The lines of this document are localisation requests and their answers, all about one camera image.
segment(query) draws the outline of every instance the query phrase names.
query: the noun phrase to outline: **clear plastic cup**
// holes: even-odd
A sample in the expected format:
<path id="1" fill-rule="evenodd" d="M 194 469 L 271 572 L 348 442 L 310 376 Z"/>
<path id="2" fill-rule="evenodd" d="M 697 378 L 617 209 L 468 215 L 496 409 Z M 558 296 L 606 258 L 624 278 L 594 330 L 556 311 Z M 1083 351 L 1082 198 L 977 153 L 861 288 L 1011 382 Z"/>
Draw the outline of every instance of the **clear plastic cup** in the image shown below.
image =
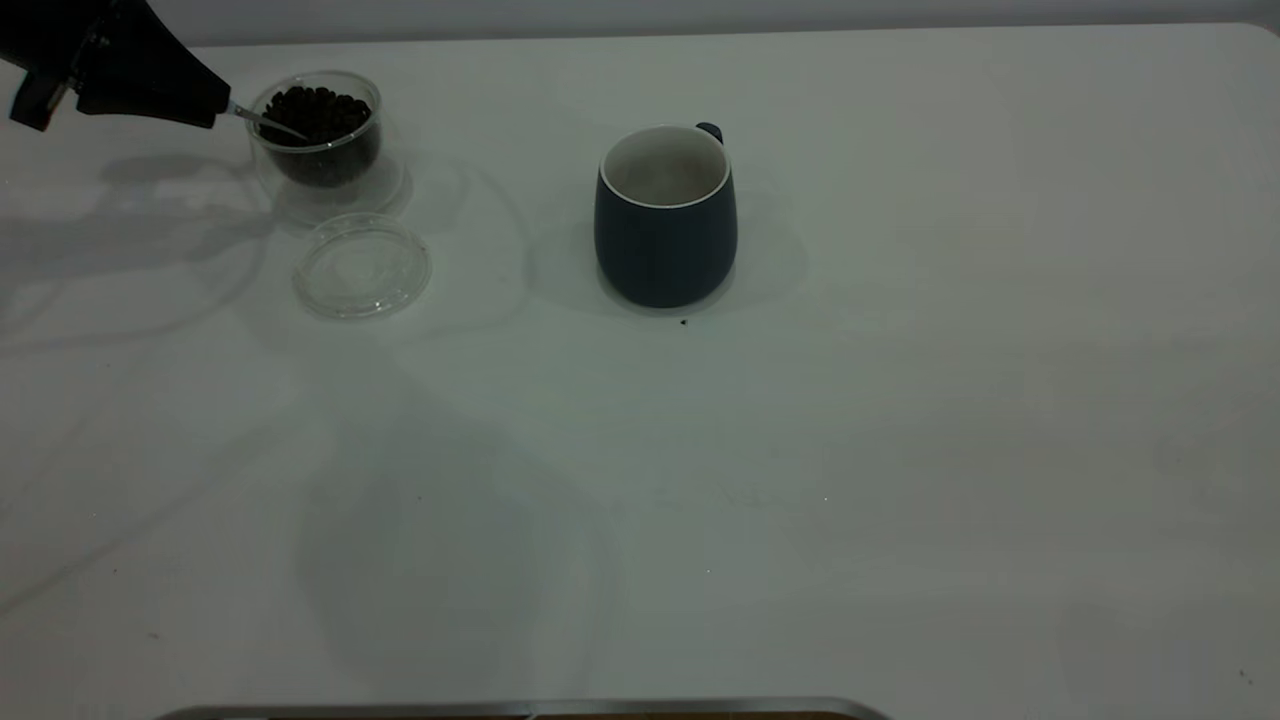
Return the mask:
<path id="1" fill-rule="evenodd" d="M 252 111 L 265 114 L 275 94 L 292 87 L 326 87 L 364 100 L 372 114 L 355 132 L 332 142 L 291 147 L 261 136 L 246 120 L 253 165 L 275 208 L 307 225 L 349 213 L 387 213 L 406 188 L 393 123 L 387 118 L 378 87 L 361 76 L 320 70 L 274 83 L 253 100 Z"/>

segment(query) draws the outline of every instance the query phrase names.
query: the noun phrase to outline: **clear plastic lid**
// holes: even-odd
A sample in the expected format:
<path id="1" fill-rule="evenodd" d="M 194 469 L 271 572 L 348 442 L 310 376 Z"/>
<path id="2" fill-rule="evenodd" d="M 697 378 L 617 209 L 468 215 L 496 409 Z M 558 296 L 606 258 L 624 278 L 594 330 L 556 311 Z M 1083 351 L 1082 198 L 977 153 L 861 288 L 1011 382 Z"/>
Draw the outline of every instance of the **clear plastic lid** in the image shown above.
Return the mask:
<path id="1" fill-rule="evenodd" d="M 316 245 L 293 270 L 293 288 L 303 305 L 326 318 L 394 313 L 421 295 L 431 277 L 426 247 L 385 215 L 339 215 L 311 237 Z"/>

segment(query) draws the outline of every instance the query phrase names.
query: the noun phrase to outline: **mug handle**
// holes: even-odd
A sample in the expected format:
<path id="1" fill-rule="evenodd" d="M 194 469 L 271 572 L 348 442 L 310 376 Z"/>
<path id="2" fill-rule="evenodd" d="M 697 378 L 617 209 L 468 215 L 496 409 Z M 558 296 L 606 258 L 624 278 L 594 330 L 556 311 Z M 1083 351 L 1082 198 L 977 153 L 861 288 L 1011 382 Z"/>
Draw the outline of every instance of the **mug handle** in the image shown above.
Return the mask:
<path id="1" fill-rule="evenodd" d="M 724 133 L 722 133 L 718 127 L 710 123 L 698 123 L 698 129 L 710 133 L 710 136 L 718 140 L 721 145 L 724 145 Z"/>

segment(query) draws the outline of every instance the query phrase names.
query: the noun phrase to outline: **mug rim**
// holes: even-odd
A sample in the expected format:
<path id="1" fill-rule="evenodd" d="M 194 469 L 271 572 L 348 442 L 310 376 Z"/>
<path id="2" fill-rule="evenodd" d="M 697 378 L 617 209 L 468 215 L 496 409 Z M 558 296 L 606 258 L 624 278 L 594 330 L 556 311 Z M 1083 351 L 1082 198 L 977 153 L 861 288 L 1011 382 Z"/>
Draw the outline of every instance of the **mug rim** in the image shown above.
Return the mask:
<path id="1" fill-rule="evenodd" d="M 699 136 L 705 137 L 708 141 L 710 141 L 710 143 L 714 145 L 716 149 L 719 151 L 721 158 L 724 159 L 724 174 L 721 176 L 721 179 L 719 179 L 718 183 L 716 183 L 716 187 L 712 188 L 707 195 L 703 195 L 701 197 L 698 197 L 695 200 L 690 200 L 687 202 L 676 202 L 673 205 L 655 205 L 655 204 L 652 204 L 652 202 L 640 202 L 639 200 L 634 200 L 631 197 L 627 197 L 622 192 L 618 192 L 618 188 L 613 187 L 613 183 L 609 182 L 609 176 L 607 176 L 604 173 L 604 164 L 609 160 L 609 155 L 612 155 L 613 151 L 617 150 L 618 146 L 622 145 L 623 142 L 626 142 L 627 140 L 631 140 L 632 137 L 635 137 L 635 136 L 637 136 L 640 133 L 652 132 L 652 131 L 655 131 L 655 129 L 684 129 L 684 131 L 691 131 L 691 132 L 696 132 Z M 604 152 L 604 158 L 600 158 L 600 169 L 599 169 L 600 181 L 604 183 L 605 187 L 609 188 L 609 192 L 612 192 L 614 197 L 617 197 L 620 200 L 623 200 L 626 202 L 630 202 L 632 205 L 636 205 L 639 208 L 648 208 L 650 210 L 678 210 L 681 208 L 690 208 L 692 205 L 698 205 L 699 202 L 705 202 L 707 200 L 714 197 L 717 192 L 719 192 L 721 190 L 724 188 L 724 184 L 728 182 L 728 178 L 732 174 L 733 174 L 733 164 L 730 160 L 728 150 L 724 149 L 724 143 L 723 142 L 721 142 L 719 140 L 716 140 L 714 135 L 704 131 L 700 127 L 681 126 L 681 124 L 676 124 L 676 123 L 658 123 L 655 126 L 648 126 L 648 127 L 643 127 L 643 128 L 639 128 L 639 129 L 634 129 L 634 131 L 628 132 L 627 135 L 620 137 Z"/>

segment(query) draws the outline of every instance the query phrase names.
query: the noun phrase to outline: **white wall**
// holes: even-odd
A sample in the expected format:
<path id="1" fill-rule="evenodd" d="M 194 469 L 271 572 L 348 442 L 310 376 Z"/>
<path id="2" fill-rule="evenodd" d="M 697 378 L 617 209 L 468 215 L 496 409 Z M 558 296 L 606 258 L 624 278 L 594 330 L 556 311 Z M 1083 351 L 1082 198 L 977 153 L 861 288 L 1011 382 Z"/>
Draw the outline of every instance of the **white wall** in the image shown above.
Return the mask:
<path id="1" fill-rule="evenodd" d="M 1236 20 L 1275 0 L 151 0 L 184 42 L 233 45 Z"/>

